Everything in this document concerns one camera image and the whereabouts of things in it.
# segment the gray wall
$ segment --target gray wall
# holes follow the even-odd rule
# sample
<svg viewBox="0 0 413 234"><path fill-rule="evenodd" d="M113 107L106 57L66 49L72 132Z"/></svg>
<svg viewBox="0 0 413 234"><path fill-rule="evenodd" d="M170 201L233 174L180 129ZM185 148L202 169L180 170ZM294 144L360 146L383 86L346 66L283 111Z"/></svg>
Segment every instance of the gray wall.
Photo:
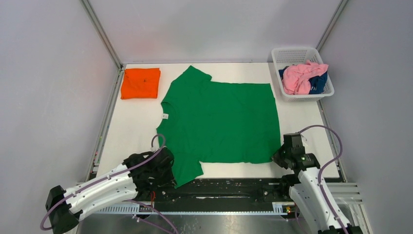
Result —
<svg viewBox="0 0 413 234"><path fill-rule="evenodd" d="M315 47L339 0L91 0L124 63L268 61Z"/></svg>
<svg viewBox="0 0 413 234"><path fill-rule="evenodd" d="M350 1L321 50L336 90L326 113L375 234L412 233L412 12L411 0Z"/></svg>
<svg viewBox="0 0 413 234"><path fill-rule="evenodd" d="M0 32L0 233L51 233L49 189L85 178L117 71L77 0L3 0Z"/></svg>

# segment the green shirt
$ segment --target green shirt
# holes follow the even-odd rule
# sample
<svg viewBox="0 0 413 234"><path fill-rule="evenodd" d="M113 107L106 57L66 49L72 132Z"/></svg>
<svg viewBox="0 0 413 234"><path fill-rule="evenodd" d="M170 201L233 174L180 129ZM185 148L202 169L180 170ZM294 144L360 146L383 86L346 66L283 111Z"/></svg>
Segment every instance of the green shirt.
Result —
<svg viewBox="0 0 413 234"><path fill-rule="evenodd" d="M200 161L265 163L281 146L270 84L213 82L190 66L161 105L157 132L175 156L177 187L203 174Z"/></svg>

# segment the white laundry basket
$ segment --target white laundry basket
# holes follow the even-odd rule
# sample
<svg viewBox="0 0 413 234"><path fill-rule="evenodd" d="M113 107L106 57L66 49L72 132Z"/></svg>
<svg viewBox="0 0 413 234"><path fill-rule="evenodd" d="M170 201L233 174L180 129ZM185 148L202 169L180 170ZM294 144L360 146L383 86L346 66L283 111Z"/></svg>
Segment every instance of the white laundry basket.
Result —
<svg viewBox="0 0 413 234"><path fill-rule="evenodd" d="M305 63L307 60L322 64L322 60L319 52L315 48L311 47L286 47L275 48L271 51L272 59L277 74L277 80L280 84L282 98L284 101L318 101L323 97L328 97L334 94L334 88L328 76L327 82L324 86L324 91L321 94L308 94L308 95L289 95L286 94L282 86L279 70L284 69L286 66L297 65L299 63Z"/></svg>

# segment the pink cloth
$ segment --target pink cloth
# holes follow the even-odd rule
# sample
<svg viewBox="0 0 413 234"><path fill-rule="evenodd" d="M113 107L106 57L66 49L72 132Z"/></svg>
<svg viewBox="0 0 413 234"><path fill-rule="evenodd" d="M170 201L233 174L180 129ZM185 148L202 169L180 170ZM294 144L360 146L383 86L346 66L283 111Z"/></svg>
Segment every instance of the pink cloth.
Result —
<svg viewBox="0 0 413 234"><path fill-rule="evenodd" d="M307 60L305 64L292 65L284 70L282 85L286 94L306 95L310 93L309 79L321 76L327 71L327 64Z"/></svg>

